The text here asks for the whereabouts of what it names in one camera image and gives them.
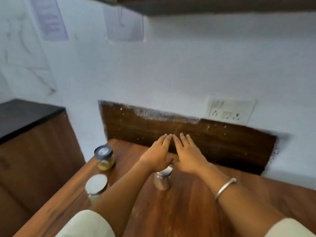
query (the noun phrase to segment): black lid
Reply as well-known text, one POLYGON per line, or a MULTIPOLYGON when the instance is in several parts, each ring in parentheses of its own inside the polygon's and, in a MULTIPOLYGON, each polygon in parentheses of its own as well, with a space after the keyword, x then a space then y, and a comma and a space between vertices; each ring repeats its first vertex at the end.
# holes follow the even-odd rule
POLYGON ((94 156, 98 160, 109 159, 112 157, 112 155, 113 155, 113 149, 108 144, 101 145, 97 149, 94 150, 94 156))

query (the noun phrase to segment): cabinet door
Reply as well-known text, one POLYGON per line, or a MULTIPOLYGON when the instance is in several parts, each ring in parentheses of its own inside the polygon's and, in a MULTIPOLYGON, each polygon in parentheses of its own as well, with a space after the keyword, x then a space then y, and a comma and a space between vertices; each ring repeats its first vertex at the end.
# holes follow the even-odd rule
POLYGON ((0 182, 33 213, 85 164, 65 113, 3 143, 0 156, 0 182))
POLYGON ((12 237, 32 214, 0 186, 0 233, 12 237))

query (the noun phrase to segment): jar with white lid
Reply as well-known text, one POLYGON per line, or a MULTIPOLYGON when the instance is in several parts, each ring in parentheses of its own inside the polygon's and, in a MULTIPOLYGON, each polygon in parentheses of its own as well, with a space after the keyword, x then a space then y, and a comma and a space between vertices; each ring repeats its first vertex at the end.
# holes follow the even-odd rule
POLYGON ((101 171, 109 170, 115 164, 113 149, 108 144, 99 146, 97 149, 95 149, 94 156, 98 160, 98 168, 101 171))
POLYGON ((154 176, 154 184, 157 189, 161 191, 166 191, 170 188, 170 176, 172 174, 172 167, 168 166, 166 169, 156 172, 154 176))
POLYGON ((86 193, 93 205, 108 188, 107 176, 103 174, 93 175, 86 183, 86 193))

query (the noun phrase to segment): wall plate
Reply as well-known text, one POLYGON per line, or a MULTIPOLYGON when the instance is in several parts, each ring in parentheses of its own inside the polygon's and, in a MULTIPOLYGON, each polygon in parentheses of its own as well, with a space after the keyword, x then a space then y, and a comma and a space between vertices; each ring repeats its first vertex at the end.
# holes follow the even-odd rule
POLYGON ((255 104, 255 100, 214 99, 208 106, 208 119, 246 125, 255 104))

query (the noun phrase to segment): silver bracelet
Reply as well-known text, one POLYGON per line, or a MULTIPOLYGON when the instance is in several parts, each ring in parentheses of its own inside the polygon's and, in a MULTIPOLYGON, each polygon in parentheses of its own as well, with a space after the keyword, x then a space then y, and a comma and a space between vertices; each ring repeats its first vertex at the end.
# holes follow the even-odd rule
POLYGON ((223 185, 222 188, 219 189, 217 195, 215 196, 215 201, 218 200, 219 196, 224 192, 224 190, 230 186, 231 184, 233 183, 236 183, 237 182, 237 179, 236 178, 231 178, 230 181, 228 181, 226 184, 223 185))

